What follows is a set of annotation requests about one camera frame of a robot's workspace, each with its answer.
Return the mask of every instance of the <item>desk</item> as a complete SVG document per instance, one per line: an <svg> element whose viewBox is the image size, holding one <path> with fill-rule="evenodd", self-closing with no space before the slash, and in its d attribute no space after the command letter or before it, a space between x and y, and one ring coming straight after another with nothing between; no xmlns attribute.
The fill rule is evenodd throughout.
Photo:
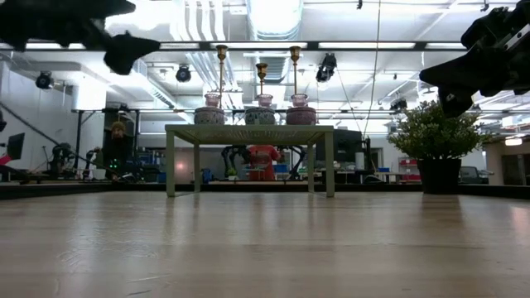
<svg viewBox="0 0 530 298"><path fill-rule="evenodd" d="M315 125L166 125L166 192L175 196L175 137L194 146L195 192L200 192L200 145L307 145L308 189L315 191L315 143L325 139L325 168L333 172L333 127ZM335 178L326 177L326 195L335 196Z"/></svg>

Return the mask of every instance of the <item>wooden table surface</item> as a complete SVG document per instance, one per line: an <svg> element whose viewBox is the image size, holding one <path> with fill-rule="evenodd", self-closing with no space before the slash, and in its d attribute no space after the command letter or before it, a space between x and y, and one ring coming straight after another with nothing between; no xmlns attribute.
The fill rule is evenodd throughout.
<svg viewBox="0 0 530 298"><path fill-rule="evenodd" d="M0 201L0 297L530 296L530 201L113 192Z"/></svg>

